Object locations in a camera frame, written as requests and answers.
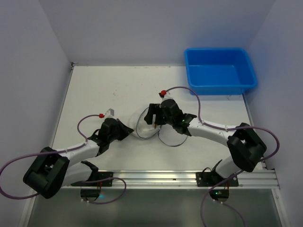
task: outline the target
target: blue plastic container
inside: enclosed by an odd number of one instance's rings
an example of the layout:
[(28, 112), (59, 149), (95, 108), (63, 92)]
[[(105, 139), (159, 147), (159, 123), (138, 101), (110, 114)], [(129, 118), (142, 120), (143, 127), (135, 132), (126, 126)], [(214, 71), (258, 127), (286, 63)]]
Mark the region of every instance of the blue plastic container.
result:
[(258, 84), (241, 48), (187, 49), (185, 63), (189, 87), (198, 95), (240, 95)]

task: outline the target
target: metal bracket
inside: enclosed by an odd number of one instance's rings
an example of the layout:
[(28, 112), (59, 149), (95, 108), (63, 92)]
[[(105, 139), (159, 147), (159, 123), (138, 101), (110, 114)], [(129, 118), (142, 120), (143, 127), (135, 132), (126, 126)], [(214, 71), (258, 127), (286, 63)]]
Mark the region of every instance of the metal bracket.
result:
[[(113, 172), (98, 172), (98, 179), (99, 180), (103, 180), (106, 178), (110, 178), (113, 177), (114, 173)], [(107, 181), (103, 181), (102, 182), (102, 187), (111, 187), (113, 184), (113, 180), (107, 180)], [(73, 187), (95, 187), (96, 184), (95, 183), (82, 183), (82, 182), (76, 182), (76, 183), (72, 183), (71, 186)]]
[[(217, 183), (211, 183), (206, 181), (205, 179), (209, 179), (210, 178), (210, 174), (211, 172), (197, 172), (196, 173), (196, 182), (197, 182), (197, 186), (198, 187), (212, 187)], [(238, 178), (234, 177), (233, 179), (229, 180), (229, 186), (230, 187), (238, 187), (239, 186), (239, 182), (238, 182)]]

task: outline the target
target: cable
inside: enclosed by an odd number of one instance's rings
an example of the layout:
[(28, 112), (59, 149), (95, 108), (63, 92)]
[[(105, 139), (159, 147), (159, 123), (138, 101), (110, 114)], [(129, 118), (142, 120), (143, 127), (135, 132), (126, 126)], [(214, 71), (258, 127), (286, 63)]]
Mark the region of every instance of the cable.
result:
[[(192, 89), (190, 89), (188, 87), (177, 86), (177, 87), (171, 87), (171, 88), (167, 89), (166, 92), (169, 92), (169, 91), (177, 89), (177, 88), (187, 89), (187, 90), (191, 91), (196, 96), (197, 101), (198, 101), (198, 119), (199, 119), (199, 121), (202, 124), (206, 125), (207, 127), (213, 128), (213, 129), (225, 130), (225, 128), (218, 127), (218, 126), (215, 126), (215, 125), (211, 125), (211, 124), (208, 124), (208, 123), (202, 121), (202, 118), (201, 118), (201, 101), (200, 101), (200, 98), (199, 98), (198, 94), (194, 90), (192, 90)], [(273, 138), (275, 139), (275, 141), (276, 141), (276, 149), (270, 155), (262, 158), (260, 160), (260, 162), (265, 161), (265, 160), (271, 158), (272, 156), (274, 156), (279, 151), (279, 149), (280, 149), (280, 141), (279, 141), (278, 137), (272, 131), (270, 131), (270, 130), (268, 130), (266, 128), (257, 127), (257, 126), (243, 126), (243, 127), (229, 128), (229, 129), (227, 129), (227, 131), (242, 130), (242, 129), (258, 129), (258, 130), (266, 131), (270, 135), (272, 135)], [(237, 172), (237, 173), (229, 176), (228, 178), (226, 178), (223, 181), (219, 182), (218, 184), (216, 184), (215, 186), (213, 186), (211, 189), (209, 189), (207, 191), (207, 193), (205, 194), (205, 196), (202, 199), (201, 209), (200, 209), (201, 220), (203, 222), (204, 227), (206, 227), (206, 223), (205, 223), (204, 216), (203, 216), (203, 204), (204, 204), (204, 201), (205, 201), (206, 197), (208, 196), (209, 192), (211, 192), (215, 187), (217, 187), (217, 186), (219, 186), (219, 185), (221, 185), (221, 184), (229, 181), (230, 179), (232, 179), (236, 175), (239, 175), (242, 172), (243, 171), (239, 171), (239, 172)], [(229, 208), (231, 208), (231, 209), (233, 209), (235, 212), (237, 212), (239, 214), (240, 218), (242, 219), (244, 226), (246, 226), (245, 220), (244, 220), (243, 216), (240, 214), (240, 212), (238, 210), (236, 210), (234, 207), (232, 207), (231, 205), (229, 205), (227, 203), (222, 203), (222, 204), (225, 205), (225, 206), (227, 206), (227, 207), (229, 207)]]
[(106, 202), (95, 202), (95, 201), (89, 201), (89, 200), (85, 200), (85, 201), (87, 203), (91, 203), (91, 204), (103, 205), (103, 204), (109, 204), (109, 203), (115, 202), (118, 199), (120, 199), (124, 195), (124, 193), (126, 191), (126, 182), (122, 178), (119, 178), (119, 177), (109, 177), (109, 178), (105, 178), (103, 180), (97, 180), (97, 181), (82, 181), (82, 183), (99, 183), (99, 182), (108, 181), (108, 180), (114, 180), (114, 179), (120, 180), (120, 181), (122, 181), (124, 183), (124, 189), (123, 189), (122, 193), (118, 197), (116, 197), (113, 200), (106, 201)]
[[(67, 150), (51, 151), (51, 152), (44, 152), (44, 153), (34, 153), (34, 154), (23, 155), (23, 156), (14, 158), (14, 159), (10, 160), (9, 162), (5, 163), (5, 164), (2, 166), (2, 168), (0, 169), (0, 177), (1, 177), (2, 172), (4, 171), (4, 169), (5, 169), (8, 165), (10, 165), (10, 164), (12, 164), (13, 162), (16, 162), (16, 161), (18, 161), (18, 160), (21, 160), (21, 159), (24, 159), (24, 158), (27, 158), (27, 157), (34, 157), (34, 156), (61, 154), (61, 153), (65, 153), (66, 151), (68, 151), (68, 152), (69, 152), (69, 151), (74, 151), (74, 150), (77, 150), (77, 149), (80, 149), (80, 148), (84, 147), (84, 146), (86, 145), (87, 141), (88, 141), (88, 138), (80, 131), (80, 124), (81, 124), (81, 122), (84, 121), (85, 119), (87, 119), (87, 118), (89, 118), (89, 117), (95, 117), (95, 116), (99, 117), (98, 114), (88, 115), (88, 116), (86, 116), (86, 117), (83, 117), (83, 118), (79, 121), (79, 123), (77, 124), (77, 131), (78, 131), (78, 133), (85, 139), (85, 142), (84, 142), (83, 144), (81, 144), (81, 145), (79, 145), (79, 146), (77, 146), (77, 147), (75, 147), (75, 148), (70, 148), (70, 149), (67, 149)], [(35, 193), (35, 194), (33, 194), (33, 195), (28, 195), (28, 196), (13, 196), (13, 195), (9, 195), (9, 194), (7, 194), (6, 192), (4, 192), (3, 189), (1, 188), (1, 186), (0, 186), (0, 193), (1, 193), (3, 196), (5, 196), (5, 197), (7, 197), (7, 198), (9, 198), (9, 199), (12, 199), (12, 200), (25, 200), (25, 199), (33, 198), (33, 197), (35, 197), (35, 196), (38, 195), (38, 193)]]
[(165, 142), (161, 139), (161, 137), (160, 137), (160, 131), (161, 131), (162, 125), (160, 126), (160, 129), (159, 129), (158, 131), (156, 131), (153, 135), (148, 136), (148, 137), (142, 137), (142, 136), (140, 136), (140, 135), (139, 135), (139, 132), (138, 132), (139, 122), (140, 122), (141, 118), (143, 117), (145, 111), (148, 110), (148, 108), (149, 108), (149, 107), (147, 107), (146, 109), (143, 110), (143, 112), (140, 114), (140, 116), (139, 116), (139, 118), (138, 118), (138, 121), (137, 121), (137, 124), (136, 124), (135, 130), (136, 130), (136, 133), (137, 133), (137, 135), (138, 135), (138, 137), (139, 137), (140, 139), (142, 139), (142, 140), (148, 140), (148, 139), (154, 137), (156, 134), (158, 134), (159, 140), (160, 140), (163, 144), (165, 144), (166, 146), (174, 147), (174, 148), (175, 148), (175, 147), (179, 147), (179, 146), (181, 146), (183, 143), (185, 143), (185, 141), (187, 140), (188, 136), (186, 136), (186, 138), (185, 138), (185, 140), (184, 140), (183, 142), (181, 142), (181, 143), (179, 143), (179, 144), (177, 144), (177, 145), (170, 145), (170, 144), (165, 143)]

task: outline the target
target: purple cable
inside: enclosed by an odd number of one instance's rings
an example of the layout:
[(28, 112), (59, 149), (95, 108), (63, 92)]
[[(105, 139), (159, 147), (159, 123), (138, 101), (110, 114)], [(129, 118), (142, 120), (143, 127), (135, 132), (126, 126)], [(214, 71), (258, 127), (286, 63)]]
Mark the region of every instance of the purple cable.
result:
[(120, 199), (124, 195), (124, 193), (126, 191), (126, 182), (122, 178), (119, 178), (119, 177), (109, 177), (109, 178), (106, 178), (106, 179), (103, 179), (103, 180), (97, 180), (97, 181), (82, 181), (82, 183), (99, 183), (99, 182), (113, 180), (113, 179), (120, 180), (120, 181), (122, 181), (124, 183), (124, 189), (123, 189), (122, 193), (118, 197), (114, 198), (113, 200), (106, 201), (106, 202), (95, 202), (95, 201), (89, 201), (89, 200), (85, 200), (85, 201), (86, 202), (88, 201), (88, 203), (91, 203), (91, 204), (103, 205), (103, 204), (108, 204), (108, 203), (111, 203), (111, 202), (115, 202), (118, 199)]
[[(27, 157), (33, 157), (33, 156), (61, 154), (61, 153), (65, 153), (66, 151), (74, 151), (74, 150), (77, 150), (77, 149), (80, 149), (80, 148), (84, 147), (84, 146), (86, 145), (86, 142), (88, 141), (88, 139), (87, 139), (87, 137), (80, 131), (80, 128), (79, 128), (79, 127), (80, 127), (80, 124), (81, 124), (81, 122), (82, 122), (83, 120), (85, 120), (85, 119), (87, 119), (87, 118), (89, 118), (89, 117), (95, 117), (95, 116), (99, 117), (99, 115), (97, 115), (97, 114), (92, 114), (92, 115), (88, 115), (88, 116), (86, 116), (86, 117), (83, 117), (83, 118), (79, 121), (79, 123), (78, 123), (78, 125), (77, 125), (77, 130), (78, 130), (78, 132), (80, 133), (80, 135), (84, 137), (85, 143), (83, 143), (83, 144), (81, 144), (80, 146), (77, 146), (77, 147), (75, 147), (75, 148), (71, 148), (71, 149), (67, 149), (67, 150), (51, 151), (51, 152), (44, 152), (44, 153), (34, 153), (34, 154), (23, 155), (23, 156), (14, 158), (14, 159), (10, 160), (9, 162), (5, 163), (5, 164), (2, 166), (2, 168), (0, 169), (0, 177), (1, 177), (1, 174), (2, 174), (3, 170), (4, 170), (8, 165), (10, 165), (10, 164), (12, 164), (13, 162), (16, 162), (16, 161), (18, 161), (18, 160), (21, 160), (21, 159), (24, 159), (24, 158), (27, 158)], [(3, 189), (1, 188), (1, 186), (0, 186), (0, 193), (1, 193), (3, 196), (5, 196), (5, 197), (7, 197), (7, 198), (9, 198), (9, 199), (13, 199), (13, 200), (25, 200), (25, 199), (33, 198), (33, 197), (35, 197), (35, 196), (38, 195), (38, 193), (36, 193), (36, 194), (33, 194), (33, 195), (28, 195), (28, 196), (13, 196), (13, 195), (9, 195), (9, 194), (7, 194), (6, 192), (4, 192)]]
[[(171, 90), (174, 90), (174, 89), (177, 89), (177, 88), (182, 88), (182, 89), (189, 90), (189, 91), (191, 91), (196, 96), (197, 101), (198, 101), (198, 119), (202, 123), (203, 121), (202, 121), (202, 118), (201, 118), (201, 101), (200, 101), (200, 98), (199, 98), (198, 94), (194, 90), (192, 90), (192, 89), (190, 89), (188, 87), (184, 87), (184, 86), (171, 87), (171, 88), (167, 89), (166, 91), (168, 92), (168, 91), (171, 91)], [(218, 127), (218, 126), (215, 126), (215, 125), (211, 125), (211, 124), (208, 124), (208, 123), (205, 123), (205, 122), (203, 124), (206, 125), (207, 127), (213, 128), (213, 129), (225, 130), (225, 128)], [(270, 130), (268, 130), (266, 128), (257, 127), (257, 126), (243, 126), (243, 127), (230, 128), (230, 129), (227, 129), (227, 130), (228, 131), (234, 131), (234, 130), (241, 130), (241, 129), (259, 129), (259, 130), (268, 132), (270, 135), (272, 135), (274, 137), (274, 139), (276, 141), (276, 149), (270, 155), (262, 158), (260, 160), (260, 162), (264, 161), (266, 159), (271, 158), (272, 156), (274, 156), (279, 151), (279, 149), (280, 149), (280, 141), (279, 141), (278, 137), (272, 131), (270, 131)], [(242, 172), (243, 171), (239, 171), (239, 172), (231, 175), (230, 177), (228, 177), (228, 178), (224, 179), (223, 181), (219, 182), (218, 184), (216, 184), (215, 186), (213, 186), (211, 189), (209, 189), (207, 191), (207, 193), (205, 194), (205, 196), (202, 199), (201, 209), (200, 209), (201, 220), (203, 222), (204, 227), (206, 227), (206, 223), (205, 223), (204, 216), (203, 216), (203, 204), (204, 204), (204, 201), (205, 201), (206, 197), (208, 196), (209, 192), (212, 191), (215, 187), (217, 187), (217, 186), (219, 186), (219, 185), (221, 185), (221, 184), (229, 181), (230, 179), (232, 179), (236, 175), (239, 175)], [(234, 210), (240, 216), (240, 218), (242, 219), (244, 226), (246, 226), (246, 223), (245, 223), (245, 220), (244, 220), (243, 216), (240, 214), (240, 212), (237, 209), (235, 209), (234, 207), (232, 207), (231, 205), (229, 205), (227, 203), (223, 203), (223, 205), (225, 205), (225, 206), (231, 208), (232, 210)]]

